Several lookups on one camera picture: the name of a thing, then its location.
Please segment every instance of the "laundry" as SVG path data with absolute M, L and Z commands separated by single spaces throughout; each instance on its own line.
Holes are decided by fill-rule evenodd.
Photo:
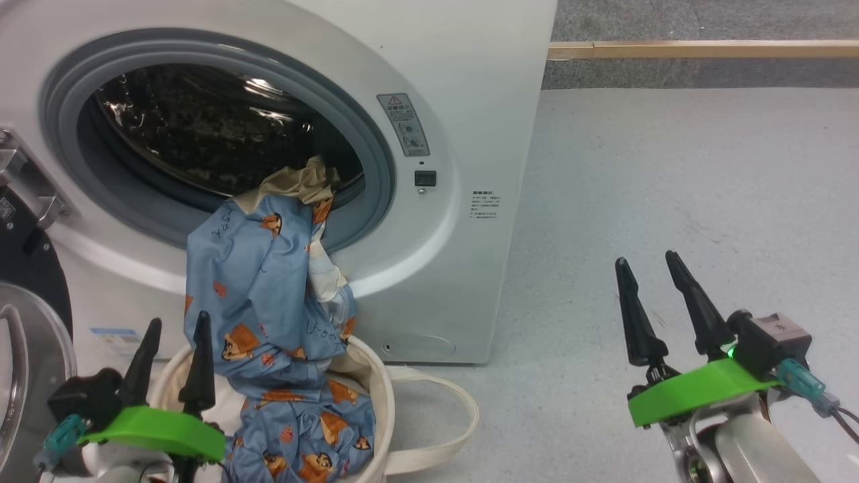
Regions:
M 259 188 L 233 197 L 233 201 L 250 215 L 266 195 L 276 194 L 298 198 L 305 205 L 332 200 L 332 186 L 340 182 L 337 170 L 327 168 L 322 156 L 308 159 L 302 169 L 281 168 L 266 177 Z
M 185 333 L 209 312 L 215 372 L 247 397 L 227 441 L 232 480 L 324 483 L 369 460 L 375 416 L 369 397 L 326 375 L 355 325 L 321 244 L 332 200 L 305 205 L 274 184 L 227 200 L 188 236 Z

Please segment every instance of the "wooden strip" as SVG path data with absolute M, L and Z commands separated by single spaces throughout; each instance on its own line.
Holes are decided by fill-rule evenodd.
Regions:
M 552 42 L 549 60 L 581 58 L 859 58 L 859 40 Z

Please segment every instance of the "cartoon bear print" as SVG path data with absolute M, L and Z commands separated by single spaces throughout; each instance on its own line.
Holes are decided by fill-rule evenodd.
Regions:
M 270 229 L 272 239 L 280 235 L 280 230 L 283 229 L 283 219 L 280 217 L 280 213 L 264 217 L 262 221 L 263 223 L 259 227 Z
M 298 346 L 294 351 L 284 351 L 288 356 L 295 359 L 308 360 L 308 356 L 304 353 L 304 347 Z
M 215 289 L 215 293 L 218 298 L 224 298 L 227 296 L 227 287 L 223 286 L 220 282 L 214 282 L 212 284 L 212 288 Z
M 265 462 L 265 467 L 268 468 L 269 473 L 271 473 L 271 477 L 274 480 L 277 480 L 277 476 L 286 471 L 286 460 L 283 456 L 273 455 L 268 451 L 263 451 L 263 461 Z
M 358 392 L 355 389 L 346 387 L 335 381 L 328 381 L 328 388 L 331 390 L 334 404 L 340 404 L 345 400 L 352 403 L 352 406 L 358 403 Z
M 355 330 L 355 317 L 350 317 L 346 319 L 346 327 L 343 328 L 343 333 L 340 334 L 340 339 L 345 342 L 350 335 L 352 335 L 352 331 Z
M 357 441 L 355 441 L 355 449 L 360 449 L 360 450 L 362 450 L 362 451 L 365 451 L 365 450 L 367 450 L 367 449 L 370 449 L 370 441 L 369 441 L 369 439 L 367 439 L 367 437 L 366 437 L 366 436 L 361 436 L 361 437 L 359 437 L 359 438 L 358 438 L 358 440 L 357 440 Z
M 259 346 L 259 339 L 253 335 L 245 324 L 235 326 L 232 333 L 223 335 L 223 352 L 221 358 L 225 361 L 237 361 L 253 358 L 252 350 Z
M 349 427 L 349 424 L 343 421 L 337 414 L 323 412 L 320 415 L 320 425 L 322 426 L 322 435 L 325 437 L 325 442 L 331 446 L 336 446 L 340 441 L 340 432 Z
M 286 426 L 283 431 L 280 431 L 280 442 L 284 444 L 292 443 L 292 426 Z
M 265 391 L 263 393 L 263 400 L 260 401 L 254 409 L 260 409 L 261 407 L 267 406 L 270 402 L 280 401 L 280 402 L 291 402 L 294 400 L 304 400 L 304 396 L 301 394 L 293 394 L 289 389 L 272 389 L 271 391 Z
M 326 483 L 328 475 L 337 471 L 331 462 L 331 457 L 325 453 L 318 455 L 304 455 L 304 466 L 298 472 L 298 476 L 307 483 Z
M 331 204 L 334 198 L 323 199 L 314 204 L 314 224 L 319 224 L 328 219 L 328 213 L 331 212 Z

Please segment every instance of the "door hinge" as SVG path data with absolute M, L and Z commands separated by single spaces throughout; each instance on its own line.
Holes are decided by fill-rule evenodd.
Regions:
M 15 132 L 0 127 L 0 187 L 8 186 L 47 229 L 58 217 L 69 216 L 69 206 L 57 188 L 27 153 Z

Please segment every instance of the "canvas bag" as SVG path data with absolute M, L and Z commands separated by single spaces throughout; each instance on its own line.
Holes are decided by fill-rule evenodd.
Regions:
M 192 348 L 188 345 L 170 360 L 151 392 L 152 407 L 180 412 L 179 390 L 185 384 L 191 368 Z M 477 402 L 461 387 L 440 377 L 424 374 L 405 366 L 386 367 L 379 356 L 354 335 L 349 339 L 346 353 L 332 361 L 329 369 L 331 379 L 369 395 L 375 412 L 375 446 L 373 458 L 358 474 L 338 479 L 348 483 L 384 483 L 391 474 L 405 474 L 434 467 L 449 461 L 465 444 L 477 428 L 480 412 Z M 455 440 L 417 449 L 389 451 L 393 437 L 395 416 L 393 384 L 399 382 L 433 382 L 449 390 L 465 405 L 471 419 L 465 433 Z M 218 423 L 231 434 L 239 428 L 239 411 L 245 396 L 234 391 L 226 378 L 215 376 L 216 403 L 203 413 L 207 422 Z M 209 467 L 198 474 L 201 483 L 220 482 L 221 469 Z

